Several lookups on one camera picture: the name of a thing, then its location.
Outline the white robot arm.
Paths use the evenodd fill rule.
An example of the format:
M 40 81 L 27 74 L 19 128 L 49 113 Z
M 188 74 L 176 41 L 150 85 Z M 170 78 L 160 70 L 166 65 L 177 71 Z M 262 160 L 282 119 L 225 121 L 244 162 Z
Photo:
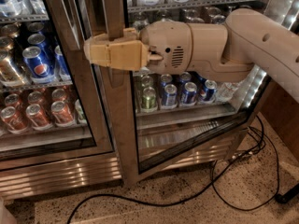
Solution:
M 85 41 L 90 63 L 119 70 L 143 67 L 156 74 L 193 71 L 218 82 L 239 82 L 254 65 L 261 67 L 299 101 L 299 37 L 252 9 L 240 8 L 223 25 L 156 21 L 137 32 L 123 30 Z

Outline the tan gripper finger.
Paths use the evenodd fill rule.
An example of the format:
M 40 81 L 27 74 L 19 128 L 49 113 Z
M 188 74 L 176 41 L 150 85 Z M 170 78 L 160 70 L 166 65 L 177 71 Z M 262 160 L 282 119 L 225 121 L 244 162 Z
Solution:
M 125 34 L 113 41 L 107 34 L 93 36 L 85 41 L 84 52 L 90 63 L 128 71 L 138 71 L 150 61 L 163 59 L 161 55 L 151 54 L 138 34 Z
M 123 30 L 123 37 L 126 41 L 138 40 L 139 32 L 135 28 L 125 28 Z

